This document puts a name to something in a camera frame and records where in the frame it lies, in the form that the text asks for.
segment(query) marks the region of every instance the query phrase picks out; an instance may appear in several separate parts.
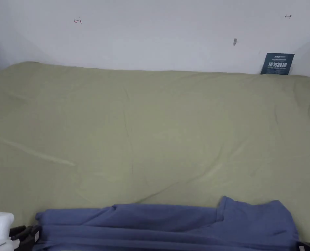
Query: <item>black plastic part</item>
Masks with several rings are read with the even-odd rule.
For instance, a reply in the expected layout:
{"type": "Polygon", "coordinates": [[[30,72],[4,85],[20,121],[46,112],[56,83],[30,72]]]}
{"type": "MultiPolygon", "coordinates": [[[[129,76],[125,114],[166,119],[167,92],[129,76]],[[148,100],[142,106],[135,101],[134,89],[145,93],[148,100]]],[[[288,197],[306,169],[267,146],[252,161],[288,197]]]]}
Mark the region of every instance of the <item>black plastic part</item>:
{"type": "Polygon", "coordinates": [[[20,242],[24,241],[27,238],[27,236],[31,233],[31,231],[32,231],[32,226],[28,226],[21,233],[11,236],[11,240],[14,241],[14,240],[19,239],[20,242]]]}
{"type": "Polygon", "coordinates": [[[32,251],[33,246],[36,241],[41,236],[42,227],[41,226],[18,226],[12,228],[10,231],[11,240],[19,239],[19,247],[16,248],[16,251],[32,251]]]}
{"type": "Polygon", "coordinates": [[[10,229],[10,234],[9,236],[12,237],[12,236],[15,236],[19,233],[21,233],[22,231],[24,231],[26,229],[26,226],[16,226],[16,227],[13,227],[10,229]]]}

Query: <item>folded clothing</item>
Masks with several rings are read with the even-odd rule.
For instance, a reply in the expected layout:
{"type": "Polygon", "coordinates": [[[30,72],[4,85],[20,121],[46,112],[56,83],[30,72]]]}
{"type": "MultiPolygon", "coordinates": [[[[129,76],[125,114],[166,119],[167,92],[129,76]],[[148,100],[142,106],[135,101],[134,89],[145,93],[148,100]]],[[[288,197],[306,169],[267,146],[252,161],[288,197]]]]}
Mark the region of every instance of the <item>folded clothing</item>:
{"type": "Polygon", "coordinates": [[[249,205],[223,197],[218,208],[126,204],[49,209],[36,215],[33,250],[295,250],[291,213],[278,200],[249,205]]]}

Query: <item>white object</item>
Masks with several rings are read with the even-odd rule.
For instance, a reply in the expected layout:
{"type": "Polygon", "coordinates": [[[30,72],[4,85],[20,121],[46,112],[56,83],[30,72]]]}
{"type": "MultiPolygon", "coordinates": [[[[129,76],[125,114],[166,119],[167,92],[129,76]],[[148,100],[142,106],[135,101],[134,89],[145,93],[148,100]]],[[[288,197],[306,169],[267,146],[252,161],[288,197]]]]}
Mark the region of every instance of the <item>white object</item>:
{"type": "Polygon", "coordinates": [[[9,237],[13,221],[14,215],[12,213],[0,212],[0,251],[13,251],[19,247],[20,241],[12,241],[9,237]]]}

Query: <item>red pen mark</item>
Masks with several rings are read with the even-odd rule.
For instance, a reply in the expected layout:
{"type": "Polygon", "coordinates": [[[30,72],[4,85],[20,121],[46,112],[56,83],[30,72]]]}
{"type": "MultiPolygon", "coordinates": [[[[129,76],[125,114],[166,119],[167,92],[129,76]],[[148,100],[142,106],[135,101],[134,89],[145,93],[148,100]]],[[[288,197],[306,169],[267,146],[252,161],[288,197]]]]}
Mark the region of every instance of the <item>red pen mark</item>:
{"type": "Polygon", "coordinates": [[[81,22],[81,24],[82,24],[81,18],[79,18],[78,20],[74,19],[73,21],[74,21],[74,23],[77,23],[77,21],[79,21],[79,22],[81,22]]]}

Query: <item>fitted sheet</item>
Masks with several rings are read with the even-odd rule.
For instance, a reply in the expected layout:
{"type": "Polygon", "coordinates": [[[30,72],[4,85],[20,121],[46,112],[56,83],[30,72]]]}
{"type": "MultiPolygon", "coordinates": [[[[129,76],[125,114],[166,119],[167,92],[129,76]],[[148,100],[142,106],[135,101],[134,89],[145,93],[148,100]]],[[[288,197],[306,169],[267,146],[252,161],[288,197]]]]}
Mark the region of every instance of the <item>fitted sheet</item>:
{"type": "Polygon", "coordinates": [[[279,199],[310,240],[310,78],[0,72],[0,211],[279,199]]]}

